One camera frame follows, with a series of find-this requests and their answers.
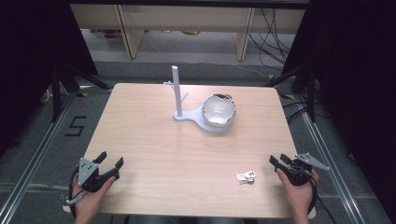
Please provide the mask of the person's left hand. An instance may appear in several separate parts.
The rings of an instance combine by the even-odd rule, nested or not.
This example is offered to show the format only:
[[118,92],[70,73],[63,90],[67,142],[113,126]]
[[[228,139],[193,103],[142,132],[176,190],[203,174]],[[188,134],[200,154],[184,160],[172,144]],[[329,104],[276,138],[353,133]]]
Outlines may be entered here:
[[115,181],[115,177],[110,177],[98,191],[88,192],[78,185],[78,175],[74,176],[72,198],[82,195],[82,198],[75,203],[75,224],[92,224],[106,193]]

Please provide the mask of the aluminium floor rail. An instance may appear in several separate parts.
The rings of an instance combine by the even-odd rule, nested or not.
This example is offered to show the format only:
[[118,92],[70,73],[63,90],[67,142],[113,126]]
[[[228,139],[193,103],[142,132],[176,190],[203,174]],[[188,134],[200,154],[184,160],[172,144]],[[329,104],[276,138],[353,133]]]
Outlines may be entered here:
[[331,152],[318,129],[317,124],[311,119],[311,116],[307,112],[304,112],[302,117],[304,118],[305,126],[313,138],[320,157],[324,163],[329,166],[328,174],[351,223],[366,224],[361,210],[359,209],[356,200],[349,190],[346,181],[342,177],[340,170],[338,169],[335,160],[333,159]]
[[33,177],[35,176],[39,166],[44,160],[46,154],[50,149],[57,132],[64,121],[71,103],[75,100],[77,95],[75,93],[68,93],[61,106],[61,112],[58,117],[50,124],[43,139],[38,145],[33,157],[26,165],[18,182],[14,185],[12,191],[9,193],[7,200],[0,207],[0,224],[8,224],[13,218],[21,200],[28,189]]

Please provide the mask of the person's right hand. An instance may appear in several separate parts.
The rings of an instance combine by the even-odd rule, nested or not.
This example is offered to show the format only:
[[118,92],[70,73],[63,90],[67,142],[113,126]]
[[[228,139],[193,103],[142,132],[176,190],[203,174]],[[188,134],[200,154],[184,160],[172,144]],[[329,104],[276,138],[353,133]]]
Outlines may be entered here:
[[308,218],[308,209],[313,197],[312,186],[309,183],[305,183],[301,186],[293,186],[282,170],[277,168],[276,173],[284,186],[293,223],[310,224]]

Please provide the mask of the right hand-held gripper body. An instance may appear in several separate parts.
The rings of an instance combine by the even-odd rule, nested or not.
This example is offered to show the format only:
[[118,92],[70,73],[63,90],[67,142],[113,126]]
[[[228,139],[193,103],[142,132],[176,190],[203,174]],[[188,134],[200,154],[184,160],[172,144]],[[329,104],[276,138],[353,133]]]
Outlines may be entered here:
[[329,166],[323,164],[309,153],[296,154],[295,159],[291,160],[291,165],[282,164],[282,171],[285,173],[293,186],[305,184],[312,176],[312,169],[319,168],[328,171]]

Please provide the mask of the dark curtain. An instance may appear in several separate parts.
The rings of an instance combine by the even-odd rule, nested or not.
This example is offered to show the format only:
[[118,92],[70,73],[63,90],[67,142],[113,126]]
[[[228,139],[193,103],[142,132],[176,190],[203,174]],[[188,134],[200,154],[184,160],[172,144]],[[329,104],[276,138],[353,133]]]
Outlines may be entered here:
[[0,157],[31,117],[58,64],[95,75],[67,0],[0,0]]
[[284,66],[315,50],[336,127],[396,224],[396,0],[299,0],[305,14]]

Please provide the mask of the light wooden bench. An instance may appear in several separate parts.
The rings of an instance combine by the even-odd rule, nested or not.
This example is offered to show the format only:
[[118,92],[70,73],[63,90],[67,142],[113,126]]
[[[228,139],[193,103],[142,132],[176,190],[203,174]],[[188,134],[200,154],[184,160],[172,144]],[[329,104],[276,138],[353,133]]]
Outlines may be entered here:
[[130,59],[136,57],[146,30],[225,32],[233,35],[236,58],[245,59],[250,33],[295,34],[302,9],[254,7],[160,7],[73,4],[81,29],[119,30]]

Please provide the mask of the white stand with pole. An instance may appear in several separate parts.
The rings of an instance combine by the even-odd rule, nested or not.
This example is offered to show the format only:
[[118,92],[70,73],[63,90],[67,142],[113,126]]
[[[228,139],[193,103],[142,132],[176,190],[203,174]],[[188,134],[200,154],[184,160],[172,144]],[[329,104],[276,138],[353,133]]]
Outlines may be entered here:
[[193,110],[184,110],[182,108],[182,103],[186,99],[188,94],[185,94],[184,96],[181,96],[178,67],[176,65],[172,65],[171,66],[171,71],[172,71],[172,80],[164,82],[164,85],[170,86],[173,89],[173,92],[174,92],[174,95],[175,95],[176,108],[177,108],[176,111],[173,114],[173,119],[175,121],[178,121],[178,122],[184,122],[184,121],[193,122],[197,126],[199,126],[201,129],[203,129],[204,131],[209,132],[209,133],[224,133],[233,125],[233,123],[232,123],[230,126],[225,127],[225,128],[215,128],[215,127],[211,127],[208,124],[206,124],[204,122],[204,119],[203,119],[203,116],[202,116],[202,105],[203,105],[204,102],[199,104]]

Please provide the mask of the black metal stand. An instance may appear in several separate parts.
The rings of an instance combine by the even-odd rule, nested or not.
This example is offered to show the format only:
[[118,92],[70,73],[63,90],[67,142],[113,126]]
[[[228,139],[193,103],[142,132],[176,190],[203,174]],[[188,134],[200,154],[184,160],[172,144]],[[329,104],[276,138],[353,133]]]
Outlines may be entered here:
[[269,83],[265,84],[265,87],[273,88],[277,84],[291,77],[295,77],[290,87],[293,93],[302,93],[303,91],[306,91],[308,117],[311,118],[312,122],[315,122],[316,119],[314,113],[314,101],[316,78],[313,69],[310,68],[308,65],[302,64],[290,69],[288,72],[284,73],[280,77],[272,79]]
[[66,91],[71,93],[77,93],[80,90],[80,87],[76,81],[76,77],[82,77],[101,89],[112,89],[112,86],[72,65],[66,63],[56,63],[51,71],[53,101],[53,115],[51,121],[55,121],[57,118],[59,118],[62,112],[61,86],[64,86]]

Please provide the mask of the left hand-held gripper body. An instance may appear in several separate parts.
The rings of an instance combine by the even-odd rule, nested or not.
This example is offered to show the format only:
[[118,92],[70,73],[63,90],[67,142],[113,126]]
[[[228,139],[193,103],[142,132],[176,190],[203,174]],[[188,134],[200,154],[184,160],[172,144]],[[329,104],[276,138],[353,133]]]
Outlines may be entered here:
[[110,177],[119,179],[120,176],[99,174],[99,164],[81,158],[78,164],[78,185],[88,192],[98,191]]

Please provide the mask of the small white clip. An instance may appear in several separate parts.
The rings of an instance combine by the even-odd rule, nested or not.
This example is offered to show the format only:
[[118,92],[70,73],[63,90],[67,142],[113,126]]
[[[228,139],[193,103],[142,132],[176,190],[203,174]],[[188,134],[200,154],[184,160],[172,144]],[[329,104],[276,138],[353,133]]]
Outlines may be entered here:
[[236,174],[235,177],[240,184],[253,184],[256,173],[254,171],[247,171],[243,174]]

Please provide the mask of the silver jagged-rim bowl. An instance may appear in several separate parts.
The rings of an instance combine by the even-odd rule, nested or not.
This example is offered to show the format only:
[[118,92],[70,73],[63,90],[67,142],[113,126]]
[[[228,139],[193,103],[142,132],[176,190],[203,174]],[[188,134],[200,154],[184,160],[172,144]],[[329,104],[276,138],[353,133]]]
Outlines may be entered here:
[[225,128],[233,123],[236,105],[229,94],[215,93],[209,96],[202,105],[204,122],[211,127]]

